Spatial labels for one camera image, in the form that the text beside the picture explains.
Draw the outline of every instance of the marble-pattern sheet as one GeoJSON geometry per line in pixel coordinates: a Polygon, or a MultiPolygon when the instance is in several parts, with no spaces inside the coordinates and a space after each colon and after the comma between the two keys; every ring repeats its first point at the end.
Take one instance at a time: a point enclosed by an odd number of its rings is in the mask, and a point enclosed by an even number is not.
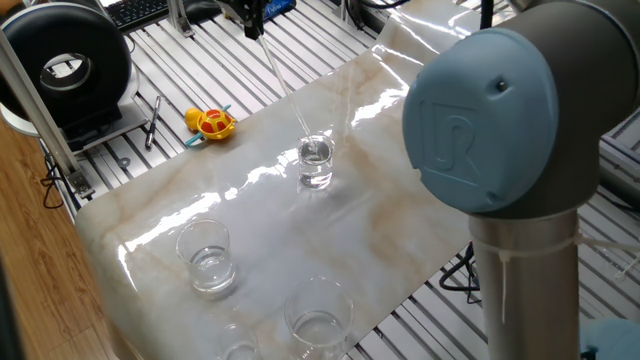
{"type": "Polygon", "coordinates": [[[289,359],[283,305],[316,275],[355,304],[352,346],[469,240],[466,215],[422,185],[404,150],[404,97],[423,64],[477,27],[449,0],[414,0],[379,44],[294,94],[312,132],[336,144],[333,180],[298,183],[303,136],[289,103],[240,122],[228,141],[189,150],[91,201],[76,226],[108,316],[145,360],[212,359],[219,319],[251,325],[265,360],[289,359]],[[184,225],[231,234],[235,291],[209,301],[175,254],[184,225]]]}

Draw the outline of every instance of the metal cylinder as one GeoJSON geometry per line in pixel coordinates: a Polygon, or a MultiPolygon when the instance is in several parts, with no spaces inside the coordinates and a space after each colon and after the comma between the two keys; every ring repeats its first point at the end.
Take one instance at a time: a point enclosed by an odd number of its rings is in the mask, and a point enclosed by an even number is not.
{"type": "Polygon", "coordinates": [[[469,218],[492,360],[579,359],[578,254],[567,242],[577,225],[576,210],[527,220],[469,218]],[[498,249],[515,252],[505,269],[498,249]]]}

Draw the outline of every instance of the round black device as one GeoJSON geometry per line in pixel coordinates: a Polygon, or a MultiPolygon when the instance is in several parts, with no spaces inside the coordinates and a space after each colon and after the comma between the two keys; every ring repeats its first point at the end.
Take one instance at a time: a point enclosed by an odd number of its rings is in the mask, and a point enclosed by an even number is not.
{"type": "MultiPolygon", "coordinates": [[[[3,31],[56,125],[68,136],[120,117],[117,103],[129,82],[131,56],[123,35],[105,15],[78,4],[50,3],[16,14],[3,31]]],[[[26,118],[4,81],[0,102],[26,118]]]]}

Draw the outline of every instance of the white cable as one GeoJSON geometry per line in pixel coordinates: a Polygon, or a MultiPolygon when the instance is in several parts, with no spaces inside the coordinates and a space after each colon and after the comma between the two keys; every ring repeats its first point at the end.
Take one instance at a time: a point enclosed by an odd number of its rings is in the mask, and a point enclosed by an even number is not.
{"type": "Polygon", "coordinates": [[[588,238],[583,237],[578,231],[576,231],[576,235],[575,236],[570,237],[570,238],[568,238],[567,240],[565,240],[565,241],[563,241],[561,243],[558,243],[556,245],[550,246],[550,247],[545,248],[545,249],[533,250],[533,251],[515,251],[515,250],[501,249],[501,248],[499,248],[497,246],[485,244],[484,242],[482,242],[479,239],[475,239],[475,241],[473,242],[473,246],[479,247],[479,248],[485,248],[486,250],[489,250],[491,252],[494,252],[494,253],[498,254],[498,256],[500,257],[500,262],[502,263],[502,324],[506,323],[507,262],[509,262],[512,257],[532,258],[532,257],[538,257],[538,256],[544,256],[544,255],[553,254],[555,252],[563,250],[564,248],[566,248],[567,246],[570,246],[570,245],[576,245],[576,246],[577,245],[591,245],[591,246],[597,246],[597,247],[601,247],[601,248],[620,249],[620,250],[626,250],[626,251],[631,251],[631,252],[637,253],[638,256],[635,258],[635,260],[633,262],[631,262],[631,264],[629,264],[623,271],[619,272],[615,276],[616,278],[624,277],[626,275],[626,273],[629,270],[631,270],[631,268],[633,266],[635,266],[636,264],[640,263],[640,246],[618,244],[618,243],[614,243],[614,242],[600,241],[600,240],[595,240],[595,239],[588,239],[588,238]]]}

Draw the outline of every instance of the black wire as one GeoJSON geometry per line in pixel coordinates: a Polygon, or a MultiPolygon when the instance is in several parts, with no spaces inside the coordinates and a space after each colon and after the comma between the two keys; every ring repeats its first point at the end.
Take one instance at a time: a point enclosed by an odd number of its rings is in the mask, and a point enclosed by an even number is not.
{"type": "Polygon", "coordinates": [[[376,3],[372,3],[368,0],[358,0],[360,2],[360,4],[362,4],[362,6],[366,6],[372,9],[378,9],[378,10],[385,10],[385,9],[393,9],[396,8],[400,5],[406,4],[411,0],[397,0],[396,2],[393,2],[391,4],[376,4],[376,3]]]}
{"type": "Polygon", "coordinates": [[[49,206],[47,205],[47,200],[49,199],[49,195],[51,194],[51,188],[56,185],[55,182],[64,181],[64,179],[59,176],[54,176],[58,165],[56,165],[55,162],[53,162],[53,160],[51,159],[51,154],[47,154],[44,156],[44,162],[45,166],[49,168],[49,171],[47,171],[47,175],[43,179],[40,179],[40,185],[47,188],[47,192],[44,194],[44,199],[42,200],[42,206],[44,206],[46,209],[57,209],[64,205],[63,201],[60,201],[60,204],[49,206]]]}
{"type": "Polygon", "coordinates": [[[613,204],[613,206],[622,209],[622,210],[626,210],[626,211],[631,211],[637,214],[640,214],[640,209],[636,209],[632,206],[628,206],[628,205],[624,205],[624,204],[620,204],[619,202],[613,200],[612,198],[608,197],[607,195],[601,193],[600,191],[596,191],[596,193],[600,196],[602,196],[605,200],[607,200],[608,202],[610,202],[611,204],[613,204]]]}
{"type": "Polygon", "coordinates": [[[590,349],[588,351],[583,352],[582,354],[580,354],[580,359],[584,359],[584,360],[596,360],[596,353],[598,351],[595,349],[590,349]]]}
{"type": "Polygon", "coordinates": [[[493,0],[482,0],[480,9],[480,30],[488,29],[493,24],[493,0]]]}
{"type": "MultiPolygon", "coordinates": [[[[465,266],[467,268],[467,274],[469,274],[469,276],[467,276],[467,286],[469,288],[471,288],[471,282],[473,281],[473,279],[476,277],[475,272],[473,271],[473,267],[472,265],[475,264],[475,261],[473,263],[467,263],[465,266]]],[[[471,291],[467,291],[467,304],[469,305],[473,305],[473,304],[477,304],[482,302],[481,299],[477,299],[477,300],[471,300],[471,291]]]]}
{"type": "Polygon", "coordinates": [[[448,291],[463,291],[463,292],[479,291],[480,290],[479,287],[470,286],[470,284],[469,286],[450,286],[446,284],[446,281],[449,280],[449,278],[453,274],[455,274],[463,266],[469,265],[469,263],[471,262],[471,258],[473,258],[473,244],[469,243],[469,246],[467,247],[467,251],[464,257],[462,258],[462,260],[460,260],[460,262],[458,262],[457,264],[453,265],[453,267],[451,267],[451,269],[445,272],[444,275],[442,275],[442,277],[440,278],[440,287],[448,291]]]}
{"type": "Polygon", "coordinates": [[[353,13],[351,12],[351,7],[349,6],[351,4],[351,0],[347,0],[347,14],[349,14],[349,17],[351,18],[351,21],[353,21],[353,25],[355,25],[357,30],[364,30],[364,26],[362,24],[362,21],[358,18],[356,18],[353,13]]]}
{"type": "Polygon", "coordinates": [[[133,52],[133,50],[136,49],[136,42],[133,41],[133,38],[131,37],[131,35],[127,35],[127,37],[129,38],[129,40],[131,40],[131,42],[133,43],[133,48],[131,50],[129,50],[129,54],[131,54],[133,52]]]}
{"type": "MultiPolygon", "coordinates": [[[[40,145],[40,149],[42,149],[42,152],[45,153],[45,167],[47,169],[51,168],[53,166],[53,164],[55,164],[55,162],[53,161],[52,157],[51,157],[51,153],[49,153],[49,150],[47,150],[47,148],[42,144],[41,141],[38,141],[38,144],[40,145]]],[[[81,206],[80,206],[80,202],[78,202],[78,199],[76,199],[75,196],[73,196],[73,190],[71,189],[71,186],[69,185],[69,182],[67,181],[67,179],[65,179],[64,177],[62,178],[62,185],[64,185],[64,188],[67,192],[67,194],[71,194],[71,196],[69,196],[71,203],[73,205],[73,207],[76,209],[76,211],[80,210],[81,206]]]]}

